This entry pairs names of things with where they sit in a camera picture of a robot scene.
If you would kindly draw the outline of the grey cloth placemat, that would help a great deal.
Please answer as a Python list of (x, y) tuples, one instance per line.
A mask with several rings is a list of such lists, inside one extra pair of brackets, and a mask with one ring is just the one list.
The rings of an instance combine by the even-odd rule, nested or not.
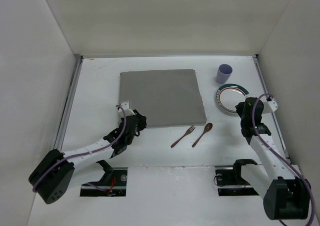
[(195, 70), (120, 73), (119, 101), (146, 116), (148, 128), (203, 125), (207, 122)]

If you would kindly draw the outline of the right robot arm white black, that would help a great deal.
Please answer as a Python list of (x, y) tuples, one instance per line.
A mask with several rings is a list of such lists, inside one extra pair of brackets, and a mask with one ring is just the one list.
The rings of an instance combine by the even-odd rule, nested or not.
[(247, 97), (235, 108), (240, 116), (241, 133), (255, 151), (263, 170), (252, 159), (236, 160), (233, 173), (238, 183), (249, 183), (262, 198), (265, 214), (270, 220), (313, 221), (315, 213), (311, 186), (277, 150), (271, 131), (262, 122), (262, 115), (273, 113), (278, 105), (271, 95), (266, 101)]

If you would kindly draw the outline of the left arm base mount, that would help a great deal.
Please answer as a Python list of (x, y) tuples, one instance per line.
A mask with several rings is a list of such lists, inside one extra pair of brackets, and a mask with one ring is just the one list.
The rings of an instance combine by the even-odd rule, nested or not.
[(97, 180), (82, 184), (80, 197), (125, 197), (127, 194), (128, 168), (113, 168), (101, 160), (93, 165), (97, 173), (103, 175)]

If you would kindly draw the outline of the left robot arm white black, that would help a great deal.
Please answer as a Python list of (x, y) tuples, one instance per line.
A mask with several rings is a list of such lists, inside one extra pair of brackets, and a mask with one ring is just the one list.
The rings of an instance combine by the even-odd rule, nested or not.
[(140, 131), (147, 127), (146, 116), (137, 110), (125, 110), (119, 106), (122, 113), (117, 128), (97, 142), (80, 149), (61, 152), (50, 150), (28, 178), (32, 191), (39, 194), (46, 204), (52, 204), (71, 187), (76, 172), (92, 164), (102, 167), (101, 179), (107, 182), (113, 168), (106, 162), (123, 153), (132, 144)]

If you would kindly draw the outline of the white plate green rim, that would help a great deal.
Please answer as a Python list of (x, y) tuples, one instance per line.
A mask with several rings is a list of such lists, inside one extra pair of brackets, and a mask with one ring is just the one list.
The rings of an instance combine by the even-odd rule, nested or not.
[(215, 101), (222, 111), (236, 115), (236, 106), (244, 102), (249, 94), (249, 91), (241, 85), (224, 84), (217, 89)]

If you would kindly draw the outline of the lilac plastic cup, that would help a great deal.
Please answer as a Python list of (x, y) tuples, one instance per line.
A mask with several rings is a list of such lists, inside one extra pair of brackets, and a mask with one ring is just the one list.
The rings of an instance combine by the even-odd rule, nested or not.
[(218, 84), (224, 84), (232, 74), (233, 69), (228, 64), (222, 64), (218, 67), (217, 74), (216, 74), (216, 82)]

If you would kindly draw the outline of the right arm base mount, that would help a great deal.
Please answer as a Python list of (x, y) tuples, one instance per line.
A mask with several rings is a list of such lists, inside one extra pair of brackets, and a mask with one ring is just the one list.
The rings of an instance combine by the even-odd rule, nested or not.
[(264, 198), (271, 186), (262, 166), (252, 159), (238, 159), (229, 168), (218, 167), (213, 180), (220, 196), (257, 195)]

